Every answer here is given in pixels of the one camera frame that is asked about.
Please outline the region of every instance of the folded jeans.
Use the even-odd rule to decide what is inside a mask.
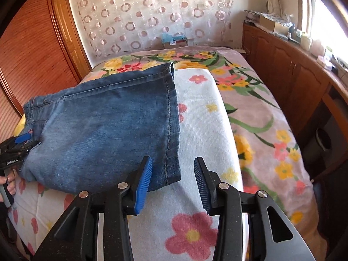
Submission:
[[[38,140],[20,176],[68,193],[104,191],[138,168],[154,166],[149,191],[181,178],[179,111],[172,63],[113,74],[24,105],[22,134]]]

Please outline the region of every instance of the floral blanket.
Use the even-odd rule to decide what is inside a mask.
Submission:
[[[296,226],[317,261],[324,260],[326,241],[317,232],[318,211],[291,129],[268,88],[236,51],[221,47],[183,47],[143,51],[96,66],[84,81],[163,62],[175,69],[208,69],[224,101],[236,142],[244,191],[266,190]],[[190,81],[201,83],[203,75]],[[223,178],[233,183],[234,174]]]

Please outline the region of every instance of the denim fabric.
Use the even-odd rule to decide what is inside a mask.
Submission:
[[[20,170],[27,181],[68,193],[104,191],[154,160],[149,191],[181,178],[179,111],[172,63],[114,74],[24,105],[39,140]]]

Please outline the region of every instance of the metal screw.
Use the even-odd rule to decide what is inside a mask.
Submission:
[[[225,183],[225,182],[221,182],[221,183],[219,183],[219,188],[221,188],[221,189],[227,189],[227,188],[228,188],[228,184]]]
[[[120,182],[120,183],[117,185],[117,187],[118,187],[119,189],[125,189],[125,188],[128,187],[128,184],[127,184],[126,182]]]
[[[258,191],[258,196],[260,196],[262,198],[266,198],[268,196],[268,193],[265,192],[264,190],[259,190]]]
[[[84,190],[79,193],[79,197],[86,198],[88,196],[88,191]]]

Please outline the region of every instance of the wooden door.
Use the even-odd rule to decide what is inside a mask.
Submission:
[[[243,49],[246,51],[246,60],[250,66],[254,66],[256,36],[254,30],[243,25]]]
[[[307,56],[298,55],[296,58],[299,61],[294,64],[293,69],[295,82],[284,114],[293,133],[298,135],[320,103],[328,87],[328,79],[321,71],[322,68]]]
[[[271,41],[272,38],[270,38],[269,34],[258,32],[253,68],[266,86],[268,86],[268,80],[271,78],[270,62],[274,50]]]
[[[286,109],[287,98],[294,82],[294,56],[295,52],[288,44],[282,40],[274,41],[270,76],[265,79],[265,82],[281,109]]]
[[[64,45],[76,72],[83,79],[90,72],[91,66],[76,29],[69,0],[52,0],[52,3]]]

